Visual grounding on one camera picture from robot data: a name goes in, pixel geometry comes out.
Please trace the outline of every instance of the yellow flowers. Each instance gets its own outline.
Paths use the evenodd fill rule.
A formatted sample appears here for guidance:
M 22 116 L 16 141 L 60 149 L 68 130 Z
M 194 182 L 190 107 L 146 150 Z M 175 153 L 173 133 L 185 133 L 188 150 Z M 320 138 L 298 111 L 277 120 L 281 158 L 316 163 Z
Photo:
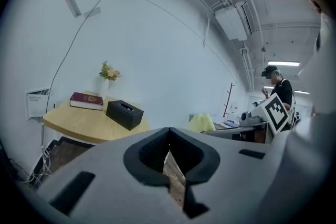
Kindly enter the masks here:
M 108 80 L 116 80 L 118 77 L 121 77 L 120 71 L 114 70 L 110 65 L 107 64 L 107 61 L 103 63 L 99 75 Z

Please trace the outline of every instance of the wooden tabletop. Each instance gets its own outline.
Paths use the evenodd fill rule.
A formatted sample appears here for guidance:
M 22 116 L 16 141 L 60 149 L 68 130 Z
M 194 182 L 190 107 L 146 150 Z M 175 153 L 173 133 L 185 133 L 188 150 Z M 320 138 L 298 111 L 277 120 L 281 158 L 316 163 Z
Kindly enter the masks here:
M 96 93 L 88 91 L 84 93 L 97 95 Z M 145 115 L 142 116 L 141 123 L 130 131 L 107 117 L 107 104 L 109 101 L 115 100 L 119 99 L 106 97 L 104 99 L 102 111 L 74 108 L 70 106 L 70 101 L 67 101 L 44 115 L 43 121 L 46 126 L 56 130 L 57 132 L 76 139 L 97 144 L 145 132 L 151 129 Z M 141 109 L 139 104 L 130 104 Z

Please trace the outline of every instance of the red book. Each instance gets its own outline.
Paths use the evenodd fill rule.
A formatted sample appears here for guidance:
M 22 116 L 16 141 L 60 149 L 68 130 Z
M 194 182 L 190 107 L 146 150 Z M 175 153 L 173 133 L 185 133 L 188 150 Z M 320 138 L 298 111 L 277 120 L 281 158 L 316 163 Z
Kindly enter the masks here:
M 84 109 L 103 110 L 103 98 L 80 92 L 74 92 L 70 98 L 70 106 Z

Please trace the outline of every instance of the white vase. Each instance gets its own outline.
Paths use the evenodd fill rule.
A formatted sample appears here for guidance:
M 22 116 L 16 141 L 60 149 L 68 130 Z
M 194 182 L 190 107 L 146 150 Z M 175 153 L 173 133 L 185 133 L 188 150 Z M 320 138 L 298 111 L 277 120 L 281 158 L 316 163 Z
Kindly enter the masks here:
M 99 96 L 102 97 L 103 100 L 107 95 L 108 89 L 109 89 L 109 80 L 102 78 L 100 82 Z

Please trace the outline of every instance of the black tissue box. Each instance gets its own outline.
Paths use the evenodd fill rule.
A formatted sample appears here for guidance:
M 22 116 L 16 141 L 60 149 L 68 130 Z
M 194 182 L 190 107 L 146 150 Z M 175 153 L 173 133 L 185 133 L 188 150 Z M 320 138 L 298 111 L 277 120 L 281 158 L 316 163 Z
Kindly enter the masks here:
M 142 110 L 121 100 L 110 101 L 106 109 L 106 116 L 128 130 L 132 130 L 140 124 L 142 115 Z

